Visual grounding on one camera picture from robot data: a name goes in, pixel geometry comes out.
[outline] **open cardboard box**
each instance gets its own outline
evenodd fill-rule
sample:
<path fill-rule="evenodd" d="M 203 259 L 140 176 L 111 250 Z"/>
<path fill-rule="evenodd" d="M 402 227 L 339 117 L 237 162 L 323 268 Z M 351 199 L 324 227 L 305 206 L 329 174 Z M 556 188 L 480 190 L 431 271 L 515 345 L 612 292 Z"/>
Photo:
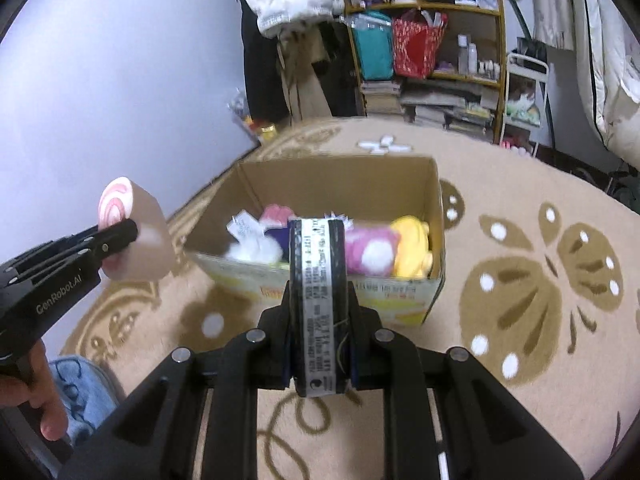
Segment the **open cardboard box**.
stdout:
<path fill-rule="evenodd" d="M 349 276 L 362 306 L 401 324 L 424 321 L 444 285 L 445 248 L 438 168 L 423 156 L 311 156 L 240 162 L 226 176 L 187 238 L 187 254 L 218 285 L 252 301 L 278 304 L 289 279 L 282 266 L 224 258 L 234 238 L 226 230 L 243 209 L 260 218 L 269 204 L 303 218 L 335 212 L 359 221 L 391 223 L 413 215 L 430 226 L 433 267 L 423 280 Z"/>

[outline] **teal bag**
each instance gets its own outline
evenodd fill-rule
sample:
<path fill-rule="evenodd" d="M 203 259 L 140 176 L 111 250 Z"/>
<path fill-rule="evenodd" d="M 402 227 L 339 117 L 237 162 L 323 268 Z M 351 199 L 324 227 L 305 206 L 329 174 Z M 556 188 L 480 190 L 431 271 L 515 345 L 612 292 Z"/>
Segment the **teal bag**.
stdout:
<path fill-rule="evenodd" d="M 369 27 L 354 29 L 362 78 L 368 81 L 391 79 L 394 75 L 391 27 L 376 24 L 375 21 L 391 22 L 391 18 L 373 10 L 368 10 L 364 15 L 373 18 Z"/>

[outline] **shopping bag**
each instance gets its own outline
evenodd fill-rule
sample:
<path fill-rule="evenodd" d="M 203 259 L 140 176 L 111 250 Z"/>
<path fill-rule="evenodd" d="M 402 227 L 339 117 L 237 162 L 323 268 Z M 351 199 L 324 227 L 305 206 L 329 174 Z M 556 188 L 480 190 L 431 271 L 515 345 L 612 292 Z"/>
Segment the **shopping bag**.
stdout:
<path fill-rule="evenodd" d="M 436 54 L 447 28 L 447 16 L 431 26 L 417 9 L 393 20 L 394 72 L 396 75 L 428 78 L 436 65 Z"/>

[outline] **white bottle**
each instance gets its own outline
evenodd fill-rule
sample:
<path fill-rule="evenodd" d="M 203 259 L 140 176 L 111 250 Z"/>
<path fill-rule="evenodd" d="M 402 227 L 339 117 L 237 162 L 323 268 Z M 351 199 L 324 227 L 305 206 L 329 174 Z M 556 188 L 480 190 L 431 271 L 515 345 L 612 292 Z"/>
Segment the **white bottle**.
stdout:
<path fill-rule="evenodd" d="M 466 75 L 469 71 L 469 47 L 468 37 L 464 34 L 458 36 L 458 73 Z"/>
<path fill-rule="evenodd" d="M 475 43 L 469 43 L 469 73 L 471 75 L 478 73 L 478 49 Z"/>

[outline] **finger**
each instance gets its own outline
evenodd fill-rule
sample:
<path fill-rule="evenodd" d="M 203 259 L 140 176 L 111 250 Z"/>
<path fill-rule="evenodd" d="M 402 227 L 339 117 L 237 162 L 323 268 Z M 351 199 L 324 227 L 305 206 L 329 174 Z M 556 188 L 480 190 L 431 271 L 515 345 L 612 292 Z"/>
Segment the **finger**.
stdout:
<path fill-rule="evenodd" d="M 68 418 L 66 418 L 65 407 L 60 397 L 55 396 L 47 399 L 42 405 L 43 413 L 40 421 L 40 432 L 47 440 L 58 440 L 66 433 Z"/>
<path fill-rule="evenodd" d="M 38 341 L 29 352 L 29 363 L 33 370 L 33 380 L 30 384 L 31 397 L 29 403 L 32 408 L 41 407 L 50 396 L 58 394 L 56 385 L 53 383 L 49 363 L 44 344 Z"/>
<path fill-rule="evenodd" d="M 68 419 L 51 376 L 43 343 L 39 342 L 31 349 L 29 359 L 33 368 L 31 407 L 42 408 L 40 431 L 44 438 L 58 440 L 66 433 Z"/>
<path fill-rule="evenodd" d="M 19 406 L 29 400 L 29 387 L 20 379 L 0 376 L 0 406 Z"/>

